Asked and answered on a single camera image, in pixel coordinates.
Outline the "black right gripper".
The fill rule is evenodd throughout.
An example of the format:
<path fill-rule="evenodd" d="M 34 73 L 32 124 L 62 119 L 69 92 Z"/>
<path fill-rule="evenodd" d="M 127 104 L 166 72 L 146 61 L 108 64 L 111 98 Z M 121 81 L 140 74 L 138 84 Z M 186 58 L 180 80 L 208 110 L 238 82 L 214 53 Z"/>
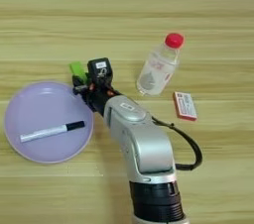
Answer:
<path fill-rule="evenodd" d="M 120 92 L 112 86 L 95 84 L 90 80 L 83 80 L 79 76 L 72 77 L 73 93 L 80 95 L 85 104 L 92 112 L 97 112 L 100 115 L 104 114 L 106 102 Z"/>

